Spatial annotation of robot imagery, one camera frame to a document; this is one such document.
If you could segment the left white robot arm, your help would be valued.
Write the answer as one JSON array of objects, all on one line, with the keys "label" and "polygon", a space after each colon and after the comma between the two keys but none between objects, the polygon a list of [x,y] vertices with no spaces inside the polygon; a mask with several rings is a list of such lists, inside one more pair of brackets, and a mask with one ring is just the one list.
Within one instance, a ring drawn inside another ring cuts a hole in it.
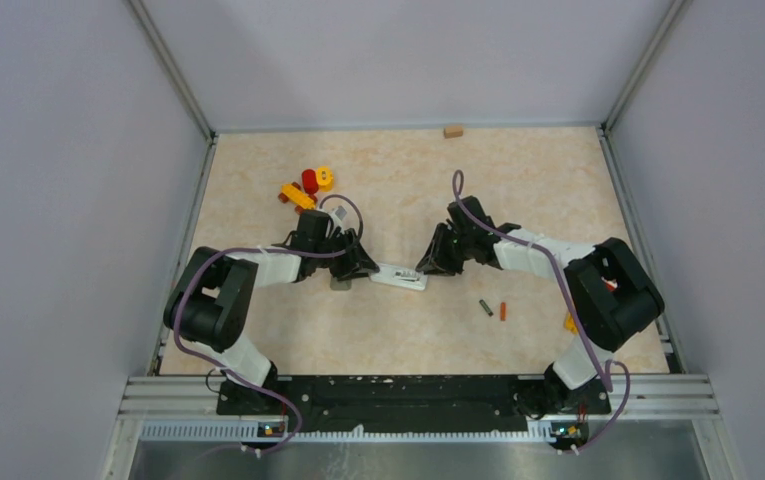
[{"label": "left white robot arm", "polygon": [[199,247],[172,290],[163,323],[180,337],[183,350],[205,359],[242,385],[241,401],[255,413],[277,404],[275,365],[244,333],[256,289],[305,280],[327,269],[337,281],[367,277],[380,267],[332,213],[305,210],[286,241],[264,249],[229,253]]}]

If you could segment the dark green AA battery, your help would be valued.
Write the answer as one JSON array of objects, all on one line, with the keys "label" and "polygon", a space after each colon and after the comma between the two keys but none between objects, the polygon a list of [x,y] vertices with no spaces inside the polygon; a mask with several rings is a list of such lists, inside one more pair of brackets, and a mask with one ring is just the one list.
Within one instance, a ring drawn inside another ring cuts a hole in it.
[{"label": "dark green AA battery", "polygon": [[492,310],[492,309],[489,307],[488,303],[487,303],[485,300],[483,300],[483,299],[480,299],[480,300],[478,301],[478,303],[479,303],[479,305],[481,306],[481,308],[484,310],[484,312],[485,312],[485,313],[486,313],[486,314],[487,314],[489,317],[491,317],[491,316],[493,316],[493,315],[494,315],[494,312],[493,312],[493,310]]}]

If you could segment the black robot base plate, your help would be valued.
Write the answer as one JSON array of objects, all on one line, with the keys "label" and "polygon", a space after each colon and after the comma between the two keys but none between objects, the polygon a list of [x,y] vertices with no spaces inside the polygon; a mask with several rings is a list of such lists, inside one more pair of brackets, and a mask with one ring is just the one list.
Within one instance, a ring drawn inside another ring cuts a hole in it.
[{"label": "black robot base plate", "polygon": [[595,380],[571,392],[540,375],[280,376],[268,396],[230,380],[218,393],[223,416],[285,414],[304,433],[488,433],[523,431],[552,415],[608,414]]}]

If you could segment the grey remote battery cover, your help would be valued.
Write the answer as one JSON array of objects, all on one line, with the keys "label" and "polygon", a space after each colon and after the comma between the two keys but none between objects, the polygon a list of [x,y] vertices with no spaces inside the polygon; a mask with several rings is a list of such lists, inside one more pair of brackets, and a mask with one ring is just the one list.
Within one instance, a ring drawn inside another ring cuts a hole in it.
[{"label": "grey remote battery cover", "polygon": [[330,281],[330,289],[333,291],[348,291],[351,288],[351,280],[338,280],[336,278],[332,278]]}]

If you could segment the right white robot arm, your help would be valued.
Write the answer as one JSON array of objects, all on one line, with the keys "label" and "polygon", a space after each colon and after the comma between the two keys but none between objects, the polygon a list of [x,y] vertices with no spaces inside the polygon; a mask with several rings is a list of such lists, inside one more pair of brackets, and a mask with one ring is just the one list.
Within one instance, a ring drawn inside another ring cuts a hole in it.
[{"label": "right white robot arm", "polygon": [[558,412],[570,412],[580,404],[584,386],[665,310],[658,288],[621,239],[572,243],[513,223],[495,225],[473,196],[450,203],[447,211],[449,218],[437,224],[416,266],[418,272],[455,276],[473,260],[551,279],[571,303],[571,320],[580,331],[545,372],[544,397]]}]

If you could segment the white remote control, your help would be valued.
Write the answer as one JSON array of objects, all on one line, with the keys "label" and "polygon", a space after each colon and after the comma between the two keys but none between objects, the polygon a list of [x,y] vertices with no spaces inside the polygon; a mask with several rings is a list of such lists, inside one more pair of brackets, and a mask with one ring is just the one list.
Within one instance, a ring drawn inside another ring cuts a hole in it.
[{"label": "white remote control", "polygon": [[414,270],[420,274],[419,278],[414,278],[413,280],[409,278],[399,278],[395,276],[395,272],[398,269],[413,269],[385,263],[379,263],[378,265],[380,267],[380,271],[369,276],[371,282],[413,291],[424,291],[426,289],[428,277],[425,274]]}]

